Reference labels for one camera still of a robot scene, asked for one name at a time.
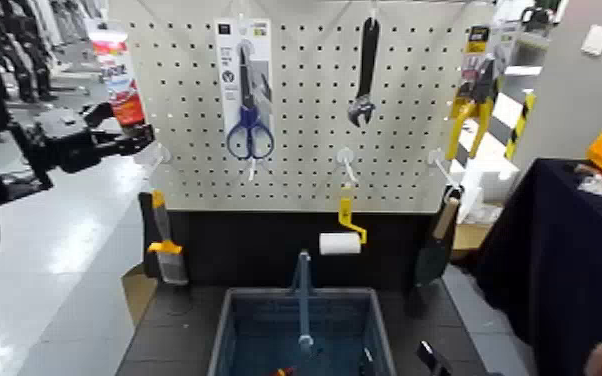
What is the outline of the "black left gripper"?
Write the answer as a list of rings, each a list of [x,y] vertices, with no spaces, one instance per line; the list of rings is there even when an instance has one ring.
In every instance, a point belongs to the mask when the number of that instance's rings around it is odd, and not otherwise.
[[[113,117],[109,102],[85,105],[84,120],[65,107],[40,113],[28,126],[34,160],[44,170],[76,173],[98,165],[102,157],[137,154],[155,140],[153,126],[146,124],[133,127],[130,134],[97,131],[95,144],[89,127],[99,127]]]

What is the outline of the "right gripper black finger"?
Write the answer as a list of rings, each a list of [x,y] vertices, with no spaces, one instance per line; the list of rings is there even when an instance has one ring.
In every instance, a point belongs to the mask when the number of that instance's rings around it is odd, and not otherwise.
[[[358,370],[360,376],[376,375],[374,356],[367,347],[362,349]]]
[[[427,367],[431,376],[451,376],[453,373],[450,362],[427,341],[421,341],[417,357]]]

